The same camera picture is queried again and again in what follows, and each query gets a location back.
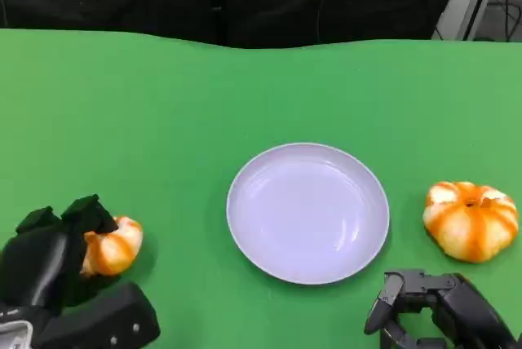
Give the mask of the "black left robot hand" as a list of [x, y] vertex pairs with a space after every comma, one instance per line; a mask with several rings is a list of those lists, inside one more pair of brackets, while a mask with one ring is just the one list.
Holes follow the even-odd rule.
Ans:
[[116, 229], [96, 194], [75, 200], [60, 217], [50, 206], [30, 212], [1, 251], [1, 304], [59, 314], [93, 298], [97, 285], [82, 275], [84, 235]]

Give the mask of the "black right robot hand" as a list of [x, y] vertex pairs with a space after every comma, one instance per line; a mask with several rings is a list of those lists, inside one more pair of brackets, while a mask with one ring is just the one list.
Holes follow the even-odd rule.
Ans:
[[[399, 315], [431, 310], [442, 338], [414, 338], [400, 325]], [[364, 333], [379, 334], [381, 348], [520, 348], [507, 324], [462, 274], [431, 275], [422, 269], [384, 273], [365, 322]]]

